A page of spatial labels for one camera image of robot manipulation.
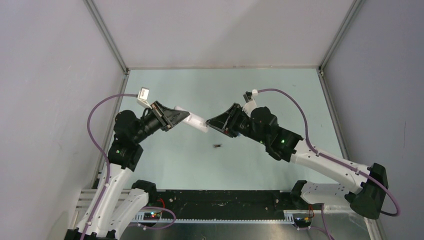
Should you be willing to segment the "white remote control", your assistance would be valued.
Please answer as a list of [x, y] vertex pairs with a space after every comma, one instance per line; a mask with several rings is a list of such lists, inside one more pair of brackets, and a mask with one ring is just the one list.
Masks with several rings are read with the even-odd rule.
[[203, 133], [207, 133], [209, 131], [208, 126], [206, 124], [206, 119], [200, 117], [189, 111], [189, 116], [187, 116], [182, 123], [191, 126]]

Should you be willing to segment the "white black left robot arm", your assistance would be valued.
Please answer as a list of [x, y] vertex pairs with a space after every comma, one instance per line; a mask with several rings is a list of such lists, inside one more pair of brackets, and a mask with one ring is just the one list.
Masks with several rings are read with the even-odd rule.
[[118, 200], [143, 153], [140, 143], [158, 130], [169, 131], [190, 116], [158, 101], [146, 108], [142, 117], [131, 110], [115, 117], [114, 140], [107, 153], [99, 186], [81, 221], [66, 232], [66, 240], [118, 240], [135, 215], [158, 202], [156, 185], [138, 180], [122, 204]]

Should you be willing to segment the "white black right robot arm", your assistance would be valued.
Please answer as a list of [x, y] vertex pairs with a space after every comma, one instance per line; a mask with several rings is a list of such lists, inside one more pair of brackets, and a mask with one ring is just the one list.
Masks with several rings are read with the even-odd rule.
[[257, 107], [247, 114], [234, 103], [224, 113], [206, 120], [206, 125], [230, 138], [243, 135], [263, 144], [277, 161], [301, 165], [331, 178], [340, 185], [336, 195], [365, 218], [376, 220], [383, 213], [388, 188], [384, 166], [367, 166], [318, 150], [299, 134], [280, 127], [268, 107]]

